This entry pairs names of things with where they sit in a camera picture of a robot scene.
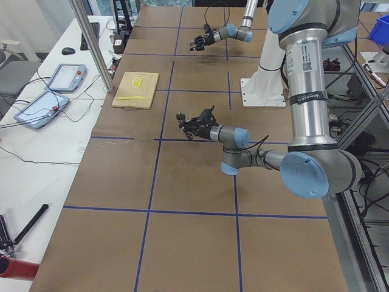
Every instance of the tablet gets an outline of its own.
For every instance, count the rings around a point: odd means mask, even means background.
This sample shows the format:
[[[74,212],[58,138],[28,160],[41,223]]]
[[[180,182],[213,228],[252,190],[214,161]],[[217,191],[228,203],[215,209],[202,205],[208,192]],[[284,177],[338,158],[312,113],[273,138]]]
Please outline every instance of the tablet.
[[[84,79],[86,66],[84,64],[59,64],[53,76],[51,76],[48,87],[53,91],[72,92],[75,91]]]
[[[68,97],[56,92],[44,91],[13,118],[22,125],[39,129],[49,123],[68,103]]]

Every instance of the blue bin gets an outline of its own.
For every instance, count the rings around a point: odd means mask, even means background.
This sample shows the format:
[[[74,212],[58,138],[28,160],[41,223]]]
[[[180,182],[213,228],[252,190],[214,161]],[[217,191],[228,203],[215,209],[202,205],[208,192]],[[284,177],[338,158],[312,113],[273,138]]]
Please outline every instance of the blue bin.
[[[377,19],[377,23],[369,34],[369,39],[386,45],[389,42],[389,15]]]

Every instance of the black keyboard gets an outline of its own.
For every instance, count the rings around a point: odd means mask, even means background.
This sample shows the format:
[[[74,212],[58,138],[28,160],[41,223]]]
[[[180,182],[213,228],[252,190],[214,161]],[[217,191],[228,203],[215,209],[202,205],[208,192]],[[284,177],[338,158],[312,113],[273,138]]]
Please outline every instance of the black keyboard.
[[[96,37],[97,43],[100,36],[100,23],[91,23],[93,33]],[[88,44],[83,34],[81,34],[81,46],[80,50],[88,50]]]

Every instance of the white table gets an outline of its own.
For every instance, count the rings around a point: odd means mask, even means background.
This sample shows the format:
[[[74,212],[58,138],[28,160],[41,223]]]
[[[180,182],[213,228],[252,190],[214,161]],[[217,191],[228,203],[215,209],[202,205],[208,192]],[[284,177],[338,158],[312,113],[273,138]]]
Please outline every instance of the white table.
[[[108,22],[110,19],[110,16],[90,16],[89,19],[90,22],[100,22],[99,46],[107,65],[112,60],[112,44],[109,39],[112,31],[109,29],[114,27],[114,23]],[[80,51],[80,41],[81,30],[77,21],[73,20],[38,70],[40,76],[49,77],[59,63],[85,64],[87,74],[83,83],[75,92],[67,94],[71,100],[92,83],[94,76],[99,75],[91,53],[88,50]],[[73,47],[76,53],[62,55],[64,47]],[[23,90],[19,99],[31,101],[44,91],[44,87],[43,82],[33,83]],[[0,129],[0,146],[27,160],[79,163],[105,99],[106,92],[101,78],[88,93],[95,101],[79,122],[72,122],[63,113],[59,113],[38,131],[26,126]],[[83,94],[64,111],[77,120],[91,102],[91,98]],[[1,120],[0,127],[14,123],[13,116],[17,112],[12,107]],[[49,205],[49,209],[16,247],[18,259],[41,262],[76,171],[77,166],[22,162],[0,149],[0,214],[5,217],[10,237],[14,239],[43,204]],[[23,292],[28,291],[30,286],[31,282],[28,281],[0,278],[1,291]]]

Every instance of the red cylinder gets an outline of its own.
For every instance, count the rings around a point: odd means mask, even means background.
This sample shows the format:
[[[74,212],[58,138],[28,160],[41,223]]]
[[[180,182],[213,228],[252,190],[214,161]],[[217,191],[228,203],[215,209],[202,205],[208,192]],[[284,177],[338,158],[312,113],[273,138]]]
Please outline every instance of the red cylinder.
[[[38,268],[37,263],[16,260],[5,255],[0,257],[0,277],[2,278],[33,281]]]

